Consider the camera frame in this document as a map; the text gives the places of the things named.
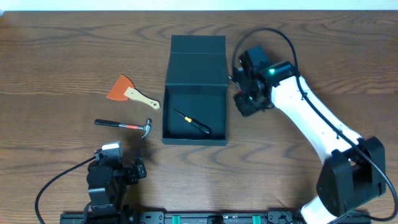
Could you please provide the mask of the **orange scraper wooden handle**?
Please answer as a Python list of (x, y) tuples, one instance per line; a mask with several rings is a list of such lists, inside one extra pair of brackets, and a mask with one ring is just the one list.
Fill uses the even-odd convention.
[(143, 95), (139, 90), (136, 89), (133, 82), (125, 75), (120, 75), (119, 79), (110, 89), (107, 99), (114, 101), (138, 101), (144, 103), (155, 110), (160, 109), (160, 103), (157, 100), (153, 100)]

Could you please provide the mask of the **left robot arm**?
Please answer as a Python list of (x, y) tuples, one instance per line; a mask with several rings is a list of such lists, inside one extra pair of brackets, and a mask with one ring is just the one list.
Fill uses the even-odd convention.
[(143, 158), (136, 157), (124, 166), (120, 149), (98, 149), (88, 166), (88, 193), (93, 214), (110, 217), (122, 214), (127, 186), (147, 176)]

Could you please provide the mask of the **small claw hammer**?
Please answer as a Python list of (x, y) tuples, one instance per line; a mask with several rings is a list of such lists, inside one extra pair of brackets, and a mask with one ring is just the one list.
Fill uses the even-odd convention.
[(109, 127), (115, 127), (115, 128), (126, 128), (126, 129), (135, 129), (135, 130), (141, 130), (144, 132), (144, 135), (141, 137), (142, 139), (145, 139), (147, 135), (150, 133), (152, 129), (152, 120), (147, 119), (145, 125), (143, 126), (138, 126), (138, 125), (133, 125), (133, 124), (124, 124), (116, 121), (109, 121), (109, 120), (104, 120), (104, 119), (96, 119), (95, 120), (95, 125), (100, 125), (100, 126), (109, 126)]

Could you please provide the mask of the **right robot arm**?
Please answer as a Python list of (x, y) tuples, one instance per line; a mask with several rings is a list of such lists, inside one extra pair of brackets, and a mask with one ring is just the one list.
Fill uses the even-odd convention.
[(305, 223), (330, 223), (385, 193), (385, 149), (378, 138), (363, 139), (347, 127), (303, 77), (295, 77), (290, 62), (272, 63), (261, 46), (245, 51), (239, 62), (232, 80), (239, 88), (234, 100), (241, 114), (281, 110), (321, 160), (317, 196), (300, 209)]

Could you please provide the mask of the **black yellow screwdriver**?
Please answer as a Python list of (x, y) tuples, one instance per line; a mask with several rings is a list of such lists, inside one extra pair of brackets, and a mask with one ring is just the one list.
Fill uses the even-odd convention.
[(174, 111), (176, 113), (178, 113), (180, 116), (182, 116), (186, 122), (190, 123), (193, 127), (197, 128), (203, 134), (205, 134), (207, 136), (209, 136), (211, 134), (211, 129), (207, 125), (197, 121), (196, 119), (193, 119), (191, 117), (184, 115), (183, 113), (179, 112), (178, 110), (174, 110)]

